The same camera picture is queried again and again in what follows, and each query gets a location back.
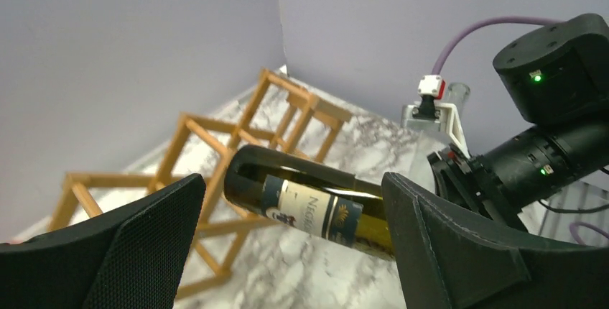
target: cable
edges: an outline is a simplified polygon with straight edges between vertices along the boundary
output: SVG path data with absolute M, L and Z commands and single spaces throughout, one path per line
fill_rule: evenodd
M 590 230 L 600 234 L 601 236 L 605 237 L 606 239 L 609 239 L 609 232 L 602 230 L 598 226 L 592 225 L 590 223 L 585 223 L 583 221 L 574 221 L 573 223 L 569 224 L 569 232 L 571 233 L 571 236 L 573 236 L 573 239 L 578 244 L 581 244 L 583 246 L 586 245 L 586 242 L 584 242 L 584 240 L 580 237 L 580 234 L 577 232 L 577 230 L 579 229 L 580 226 L 589 228 Z
M 597 213 L 597 212 L 602 212 L 605 210 L 609 209 L 609 203 L 605 204 L 605 205 L 601 205 L 598 207 L 594 207 L 594 208 L 578 208 L 575 210 L 572 209 L 567 209 L 567 208 L 555 208 L 555 207 L 551 207 L 546 205 L 545 203 L 543 203 L 541 200 L 537 201 L 539 203 L 539 205 L 544 206 L 548 211 L 554 212 L 554 213 L 566 213 L 566 214 L 591 214 L 591 213 Z
M 483 27 L 487 27 L 489 25 L 496 24 L 528 24 L 528 25 L 552 25 L 563 22 L 562 20 L 555 19 L 546 19 L 546 18 L 535 18 L 535 17 L 518 17 L 518 16 L 507 16 L 507 17 L 496 17 L 490 19 L 481 20 L 475 24 L 466 27 L 463 31 L 461 31 L 455 38 L 450 40 L 448 44 L 444 47 L 440 56 L 437 58 L 436 63 L 434 64 L 434 69 L 431 74 L 439 75 L 442 71 L 442 67 L 446 63 L 446 59 L 448 59 L 448 55 L 455 49 L 457 44 L 461 42 L 466 36 L 474 32 L 475 30 L 482 29 Z

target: white bracket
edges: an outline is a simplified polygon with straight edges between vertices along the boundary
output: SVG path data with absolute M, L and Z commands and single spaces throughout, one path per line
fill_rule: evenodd
M 459 118 L 457 106 L 452 103 L 436 101 L 435 106 L 436 110 L 439 111 L 439 116 L 436 121 L 428 121 L 412 117 L 413 110 L 417 109 L 420 104 L 421 102 L 414 102 L 414 104 L 406 106 L 406 111 L 404 112 L 405 119 L 402 121 L 403 127 L 421 130 L 427 129 L 427 127 L 419 128 L 420 126 L 424 126 L 423 124 L 428 124 L 429 126 L 433 124 L 433 129 L 439 129 L 441 133 L 446 134 L 450 138 L 450 141 L 459 147 L 467 158 L 470 158 L 470 152 L 468 150 L 468 144 L 465 142 L 465 135 L 463 134 L 463 128 L 461 127 L 461 119 Z

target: transparent cylinder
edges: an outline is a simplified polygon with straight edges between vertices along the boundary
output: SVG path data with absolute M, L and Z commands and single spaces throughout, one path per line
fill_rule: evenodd
M 442 102 L 455 104 L 459 116 L 463 116 L 463 108 L 470 98 L 470 87 L 464 83 L 451 83 L 446 88 Z

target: bottle label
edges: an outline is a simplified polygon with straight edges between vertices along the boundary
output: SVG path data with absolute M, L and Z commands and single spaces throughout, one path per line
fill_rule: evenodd
M 351 247 L 363 206 L 306 185 L 267 176 L 262 194 L 262 213 L 273 219 Z

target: wooden frame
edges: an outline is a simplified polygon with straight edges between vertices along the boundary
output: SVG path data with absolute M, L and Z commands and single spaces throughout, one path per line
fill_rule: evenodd
M 275 85 L 288 91 L 287 102 L 289 107 L 274 132 L 250 127 L 251 121 L 258 111 L 270 85 Z M 294 128 L 287 138 L 284 138 L 290 123 L 299 110 L 300 115 L 296 120 Z M 153 193 L 179 180 L 180 177 L 174 176 L 172 171 L 191 133 L 194 133 L 220 155 L 213 174 L 205 179 L 207 184 L 205 200 L 203 201 L 199 224 L 196 228 L 195 237 L 192 240 L 189 255 L 190 257 L 193 254 L 197 254 L 201 257 L 211 268 L 214 275 L 211 278 L 181 286 L 177 291 L 176 300 L 194 295 L 210 287 L 221 285 L 230 279 L 232 265 L 245 243 L 249 231 L 275 224 L 274 221 L 245 211 L 230 204 L 228 201 L 226 202 L 229 207 L 240 218 L 231 221 L 209 222 L 209 218 L 218 201 L 220 198 L 224 198 L 223 179 L 232 156 L 242 142 L 258 145 L 262 145 L 262 142 L 268 142 L 269 148 L 276 149 L 279 147 L 282 152 L 308 158 L 306 154 L 297 149 L 297 145 L 313 118 L 322 122 L 330 129 L 330 133 L 322 143 L 318 153 L 312 158 L 316 162 L 323 162 L 343 124 L 351 119 L 351 113 L 319 98 L 287 78 L 283 78 L 270 70 L 263 69 L 260 73 L 259 84 L 241 119 L 236 124 L 182 113 L 177 131 L 174 133 L 171 144 L 155 175 L 68 173 L 63 184 L 60 202 L 52 215 L 49 231 L 66 227 L 70 223 L 70 219 L 78 204 L 81 204 L 89 217 L 102 213 L 88 192 L 88 188 L 145 187 L 148 193 Z M 224 145 L 210 132 L 230 134 L 230 139 Z M 225 259 L 219 263 L 200 242 L 204 238 L 226 234 L 236 234 L 236 237 Z

